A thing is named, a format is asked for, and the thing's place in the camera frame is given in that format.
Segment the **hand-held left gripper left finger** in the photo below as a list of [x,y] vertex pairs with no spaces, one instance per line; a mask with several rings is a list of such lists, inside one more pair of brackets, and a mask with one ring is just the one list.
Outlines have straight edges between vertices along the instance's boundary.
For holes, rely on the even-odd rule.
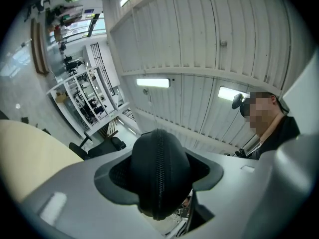
[[160,239],[138,210],[136,194],[116,185],[111,169],[130,150],[69,165],[22,202],[36,227],[54,239]]

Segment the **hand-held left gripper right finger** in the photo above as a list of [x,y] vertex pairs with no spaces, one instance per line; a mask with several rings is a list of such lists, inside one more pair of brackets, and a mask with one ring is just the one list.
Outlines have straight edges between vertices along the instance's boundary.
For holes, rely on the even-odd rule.
[[213,217],[188,232],[188,239],[274,239],[309,237],[302,228],[319,183],[319,137],[301,135],[259,160],[191,151],[223,176],[193,184],[198,206]]

